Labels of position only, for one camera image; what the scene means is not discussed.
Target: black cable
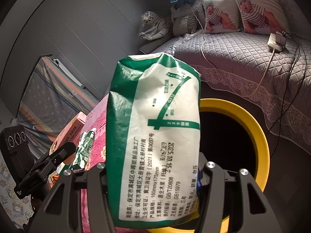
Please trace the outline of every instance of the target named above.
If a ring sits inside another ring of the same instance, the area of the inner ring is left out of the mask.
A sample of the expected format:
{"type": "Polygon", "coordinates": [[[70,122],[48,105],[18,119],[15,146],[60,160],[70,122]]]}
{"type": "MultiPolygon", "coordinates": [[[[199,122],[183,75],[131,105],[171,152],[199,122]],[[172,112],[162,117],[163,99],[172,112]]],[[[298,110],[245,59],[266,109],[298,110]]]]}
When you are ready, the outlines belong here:
{"type": "MultiPolygon", "coordinates": [[[[292,34],[290,34],[290,33],[286,33],[286,34],[288,34],[288,35],[296,42],[296,44],[297,44],[297,46],[298,46],[298,48],[299,48],[299,54],[298,54],[298,57],[297,57],[297,60],[298,60],[299,55],[300,55],[300,47],[301,47],[301,49],[302,49],[303,52],[304,52],[304,49],[303,49],[302,45],[299,43],[299,41],[297,40],[296,37],[294,37],[294,36],[293,36],[292,34]]],[[[302,87],[302,84],[303,84],[303,82],[304,82],[304,79],[305,79],[305,76],[306,76],[306,73],[307,73],[307,69],[308,69],[308,67],[307,67],[307,56],[306,56],[306,53],[305,53],[305,52],[304,52],[304,60],[305,60],[304,76],[303,76],[303,78],[302,78],[302,81],[301,81],[301,83],[300,83],[300,85],[299,85],[299,87],[298,87],[298,90],[297,90],[297,92],[296,92],[296,94],[295,94],[293,100],[291,101],[291,103],[289,104],[289,106],[286,108],[286,110],[283,112],[283,105],[284,105],[285,93],[286,93],[286,89],[287,89],[287,87],[286,87],[286,88],[285,88],[284,97],[283,97],[283,102],[282,102],[281,115],[280,115],[280,117],[274,122],[274,124],[271,126],[271,128],[270,128],[270,129],[268,130],[268,132],[267,132],[267,134],[268,134],[268,133],[270,132],[270,130],[272,129],[272,127],[276,124],[276,122],[277,122],[278,120],[280,120],[279,136],[278,136],[278,139],[277,139],[277,143],[276,143],[275,150],[274,150],[274,152],[272,153],[272,155],[270,156],[270,158],[274,155],[274,153],[275,153],[275,151],[276,151],[276,149],[277,149],[277,146],[279,145],[280,133],[281,133],[281,125],[282,125],[282,123],[281,123],[282,116],[287,112],[287,110],[290,108],[290,106],[291,106],[292,103],[294,102],[296,96],[298,95],[298,93],[299,93],[299,91],[300,91],[300,89],[301,89],[301,87],[302,87]]]]}
{"type": "MultiPolygon", "coordinates": [[[[297,42],[296,42],[296,44],[297,44],[297,47],[298,47],[299,52],[298,52],[298,56],[297,56],[295,62],[293,63],[293,66],[290,68],[290,74],[289,74],[289,77],[287,78],[286,88],[285,88],[284,95],[285,95],[286,90],[287,90],[287,87],[288,87],[288,83],[289,83],[289,80],[290,80],[291,73],[292,73],[292,71],[293,71],[293,69],[294,69],[294,66],[296,65],[296,63],[297,63],[297,61],[298,61],[298,58],[300,57],[300,47],[299,47],[299,44],[298,44],[297,42]]],[[[270,130],[274,127],[274,125],[277,123],[277,121],[285,114],[286,111],[284,111],[284,113],[282,113],[282,111],[283,111],[283,109],[281,109],[281,115],[280,115],[279,118],[276,119],[276,121],[272,124],[272,126],[270,127],[270,129],[267,131],[266,135],[268,135],[268,133],[269,133],[270,130]]]]}

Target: cartoon print fabric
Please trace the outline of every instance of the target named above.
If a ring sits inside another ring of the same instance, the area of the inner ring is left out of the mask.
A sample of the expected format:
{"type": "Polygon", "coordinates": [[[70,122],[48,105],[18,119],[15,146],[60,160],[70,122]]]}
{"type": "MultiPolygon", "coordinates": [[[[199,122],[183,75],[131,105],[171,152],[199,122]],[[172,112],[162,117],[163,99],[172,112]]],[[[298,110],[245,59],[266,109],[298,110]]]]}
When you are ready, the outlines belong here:
{"type": "Polygon", "coordinates": [[[20,200],[14,192],[16,186],[7,165],[0,153],[0,202],[4,210],[7,212],[10,219],[18,228],[28,223],[28,220],[33,215],[30,196],[20,200]]]}

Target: white tiger plush toy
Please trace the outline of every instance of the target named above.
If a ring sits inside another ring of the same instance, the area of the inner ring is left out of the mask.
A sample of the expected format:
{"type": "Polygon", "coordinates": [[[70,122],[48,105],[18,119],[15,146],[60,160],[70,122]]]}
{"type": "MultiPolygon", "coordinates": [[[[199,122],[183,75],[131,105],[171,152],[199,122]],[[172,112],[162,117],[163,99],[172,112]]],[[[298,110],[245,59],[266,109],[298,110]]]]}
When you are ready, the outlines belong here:
{"type": "Polygon", "coordinates": [[[147,11],[141,16],[141,25],[138,36],[147,40],[154,40],[166,36],[171,29],[172,24],[157,13],[147,11]]]}

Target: pillow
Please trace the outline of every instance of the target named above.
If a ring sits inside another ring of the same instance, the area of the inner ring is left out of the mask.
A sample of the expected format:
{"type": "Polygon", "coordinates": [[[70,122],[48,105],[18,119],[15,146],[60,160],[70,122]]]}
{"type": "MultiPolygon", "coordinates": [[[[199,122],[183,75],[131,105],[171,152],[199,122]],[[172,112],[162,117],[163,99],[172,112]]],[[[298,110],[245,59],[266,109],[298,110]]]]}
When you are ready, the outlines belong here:
{"type": "Polygon", "coordinates": [[[181,18],[175,18],[174,25],[173,25],[173,35],[174,36],[181,36],[186,33],[192,34],[197,31],[197,19],[195,15],[188,15],[181,18]]]}
{"type": "Polygon", "coordinates": [[[235,0],[242,16],[245,32],[270,34],[289,32],[288,22],[279,0],[235,0]]]}
{"type": "Polygon", "coordinates": [[[193,4],[183,4],[178,9],[171,7],[171,19],[172,23],[174,23],[174,18],[185,17],[188,15],[193,15],[193,12],[197,12],[197,18],[204,27],[205,24],[205,14],[202,6],[202,0],[195,0],[193,4]]]}
{"type": "Polygon", "coordinates": [[[238,31],[238,7],[235,0],[203,0],[205,33],[238,31]]]}

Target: striped blanket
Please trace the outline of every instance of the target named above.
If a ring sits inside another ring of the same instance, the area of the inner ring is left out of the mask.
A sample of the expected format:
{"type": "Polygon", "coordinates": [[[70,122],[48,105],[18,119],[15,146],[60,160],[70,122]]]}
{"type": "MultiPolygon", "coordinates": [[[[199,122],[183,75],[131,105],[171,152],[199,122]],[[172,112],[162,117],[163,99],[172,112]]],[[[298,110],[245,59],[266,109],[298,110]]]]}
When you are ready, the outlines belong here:
{"type": "Polygon", "coordinates": [[[43,57],[30,77],[16,121],[25,127],[32,153],[40,157],[76,114],[87,115],[97,104],[96,98],[43,57]]]}

